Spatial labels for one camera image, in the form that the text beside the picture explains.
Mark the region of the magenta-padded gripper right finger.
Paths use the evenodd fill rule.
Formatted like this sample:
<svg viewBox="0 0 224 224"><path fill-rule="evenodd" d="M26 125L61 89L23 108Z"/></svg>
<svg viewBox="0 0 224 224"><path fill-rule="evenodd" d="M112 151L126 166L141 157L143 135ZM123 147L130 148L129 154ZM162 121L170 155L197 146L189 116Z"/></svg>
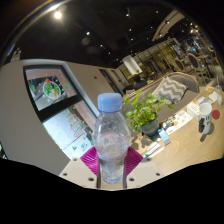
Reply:
<svg viewBox="0 0 224 224"><path fill-rule="evenodd" d="M140 188L162 177L162 171L150 157L143 157L133 148L128 148L124 165L125 189Z"/></svg>

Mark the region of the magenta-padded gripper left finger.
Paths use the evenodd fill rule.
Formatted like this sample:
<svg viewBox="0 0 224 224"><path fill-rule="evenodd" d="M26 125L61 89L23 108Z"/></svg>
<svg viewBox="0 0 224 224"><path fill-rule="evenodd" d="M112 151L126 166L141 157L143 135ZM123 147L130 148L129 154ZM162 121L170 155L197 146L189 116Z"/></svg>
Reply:
<svg viewBox="0 0 224 224"><path fill-rule="evenodd" d="M72 158L60 177L84 188L100 188L100 165L96 149L92 147L80 158Z"/></svg>

